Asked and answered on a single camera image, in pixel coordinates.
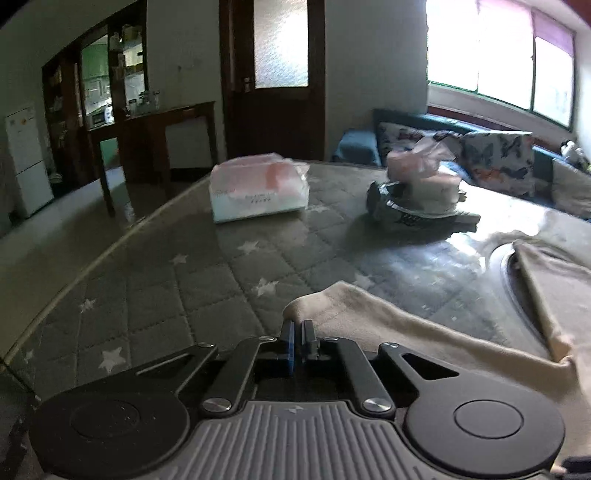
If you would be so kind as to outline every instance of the window sill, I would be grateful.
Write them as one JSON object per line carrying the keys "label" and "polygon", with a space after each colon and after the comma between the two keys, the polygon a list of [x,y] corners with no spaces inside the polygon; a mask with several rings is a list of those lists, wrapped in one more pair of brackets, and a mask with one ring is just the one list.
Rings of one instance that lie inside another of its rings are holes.
{"label": "window sill", "polygon": [[515,130],[533,132],[535,137],[556,147],[565,140],[576,139],[575,134],[568,129],[520,108],[443,85],[428,84],[427,103],[429,106],[449,109],[504,124]]}

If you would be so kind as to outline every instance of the table leg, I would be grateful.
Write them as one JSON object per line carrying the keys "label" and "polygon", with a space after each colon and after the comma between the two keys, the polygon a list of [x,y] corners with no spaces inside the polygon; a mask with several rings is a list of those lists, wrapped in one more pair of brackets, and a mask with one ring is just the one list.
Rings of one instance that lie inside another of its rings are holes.
{"label": "table leg", "polygon": [[170,180],[170,159],[168,157],[168,145],[166,143],[166,127],[164,125],[151,125],[150,137],[152,138],[154,164],[157,171],[160,172],[160,179],[166,198],[170,200],[174,197],[174,190]]}
{"label": "table leg", "polygon": [[92,161],[95,164],[95,169],[99,176],[100,188],[103,190],[103,199],[107,207],[107,212],[109,212],[109,216],[114,217],[115,206],[113,205],[113,197],[111,196],[111,191],[109,190],[109,183],[107,182],[105,165],[103,164],[103,155],[100,152],[100,142],[93,142],[91,138],[89,139],[89,141]]}
{"label": "table leg", "polygon": [[207,136],[209,137],[209,152],[212,156],[212,162],[214,165],[219,163],[219,157],[217,153],[217,138],[216,138],[216,121],[213,110],[213,103],[209,112],[205,116],[207,120]]}

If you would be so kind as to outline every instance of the black circular pad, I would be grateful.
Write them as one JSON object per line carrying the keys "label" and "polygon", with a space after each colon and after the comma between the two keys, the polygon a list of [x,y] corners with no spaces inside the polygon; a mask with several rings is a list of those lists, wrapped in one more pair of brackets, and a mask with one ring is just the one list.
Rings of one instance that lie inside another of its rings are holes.
{"label": "black circular pad", "polygon": [[46,471],[104,480],[149,471],[188,431],[189,414],[170,392],[64,393],[37,410],[30,438]]}
{"label": "black circular pad", "polygon": [[469,373],[425,382],[404,428],[435,464],[473,478],[515,478],[549,468],[564,423],[543,395]]}
{"label": "black circular pad", "polygon": [[494,400],[474,400],[464,403],[457,408],[454,416],[457,426],[464,432],[483,439],[510,437],[523,426],[523,417],[519,410]]}

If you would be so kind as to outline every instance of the butterfly pattern cushion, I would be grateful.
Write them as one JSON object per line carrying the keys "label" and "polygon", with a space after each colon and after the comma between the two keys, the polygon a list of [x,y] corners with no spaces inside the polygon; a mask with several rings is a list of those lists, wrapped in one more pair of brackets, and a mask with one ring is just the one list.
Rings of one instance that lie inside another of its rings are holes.
{"label": "butterfly pattern cushion", "polygon": [[406,125],[382,122],[378,125],[378,150],[382,165],[386,165],[386,157],[391,151],[402,152],[412,150],[415,144],[424,137],[433,137],[443,141],[456,158],[462,155],[462,135],[455,132],[419,130]]}
{"label": "butterfly pattern cushion", "polygon": [[462,136],[462,145],[462,166],[479,187],[518,197],[534,195],[531,132],[471,132]]}

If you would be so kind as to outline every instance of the refrigerator door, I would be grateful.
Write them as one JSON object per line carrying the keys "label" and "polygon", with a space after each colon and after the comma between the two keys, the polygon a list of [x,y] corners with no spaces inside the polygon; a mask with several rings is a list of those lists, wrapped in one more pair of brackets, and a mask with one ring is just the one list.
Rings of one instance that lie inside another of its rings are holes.
{"label": "refrigerator door", "polygon": [[32,107],[6,117],[6,132],[17,175],[43,160],[35,110]]}
{"label": "refrigerator door", "polygon": [[40,161],[19,173],[17,182],[21,190],[21,210],[26,217],[53,200],[44,162]]}

